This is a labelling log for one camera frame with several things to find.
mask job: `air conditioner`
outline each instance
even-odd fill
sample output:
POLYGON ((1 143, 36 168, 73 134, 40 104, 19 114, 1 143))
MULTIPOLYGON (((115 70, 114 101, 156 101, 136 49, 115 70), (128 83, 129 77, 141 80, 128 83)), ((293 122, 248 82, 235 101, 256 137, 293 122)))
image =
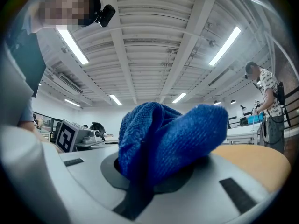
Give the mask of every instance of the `air conditioner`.
POLYGON ((67 78, 62 73, 58 74, 58 76, 53 75, 52 79, 57 85, 59 85, 61 88, 73 95, 80 95, 83 93, 83 91, 80 90, 80 88, 77 85, 75 85, 71 80, 69 80, 69 78, 67 78))

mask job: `blue cloth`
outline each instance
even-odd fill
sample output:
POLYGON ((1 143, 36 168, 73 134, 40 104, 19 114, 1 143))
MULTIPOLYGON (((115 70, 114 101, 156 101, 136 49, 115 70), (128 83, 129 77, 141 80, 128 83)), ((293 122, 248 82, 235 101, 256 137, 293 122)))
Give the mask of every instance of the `blue cloth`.
POLYGON ((32 98, 29 99, 23 113, 20 116, 19 122, 21 121, 34 121, 32 111, 32 98))
POLYGON ((220 145, 227 124, 228 113, 219 106, 198 105, 182 115, 156 102, 139 105, 121 123, 121 173, 156 185, 220 145))

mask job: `black chair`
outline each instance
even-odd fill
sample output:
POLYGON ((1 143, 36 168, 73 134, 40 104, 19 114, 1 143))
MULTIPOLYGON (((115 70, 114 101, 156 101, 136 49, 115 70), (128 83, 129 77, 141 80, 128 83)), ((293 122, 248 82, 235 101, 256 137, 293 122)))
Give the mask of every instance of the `black chair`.
POLYGON ((53 143, 53 144, 56 143, 56 139, 57 139, 57 136, 58 136, 60 126, 61 126, 61 122, 58 122, 56 124, 56 127, 55 127, 55 132, 54 132, 53 138, 50 139, 50 142, 53 143))

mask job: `pants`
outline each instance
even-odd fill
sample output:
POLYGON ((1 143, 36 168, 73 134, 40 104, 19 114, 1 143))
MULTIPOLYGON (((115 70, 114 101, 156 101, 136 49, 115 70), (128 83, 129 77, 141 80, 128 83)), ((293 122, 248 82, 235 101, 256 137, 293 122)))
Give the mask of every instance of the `pants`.
POLYGON ((269 117, 266 120, 269 140, 268 142, 265 142, 265 146, 273 148, 282 154, 284 153, 285 147, 284 127, 284 115, 269 117))

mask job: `wooden tabletop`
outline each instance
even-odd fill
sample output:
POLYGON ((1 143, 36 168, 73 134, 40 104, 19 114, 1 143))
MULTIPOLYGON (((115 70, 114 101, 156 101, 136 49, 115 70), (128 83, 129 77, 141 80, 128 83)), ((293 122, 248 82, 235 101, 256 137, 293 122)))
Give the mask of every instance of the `wooden tabletop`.
POLYGON ((281 188, 291 171, 287 158, 269 147, 248 144, 220 145, 212 153, 237 165, 269 192, 281 188))

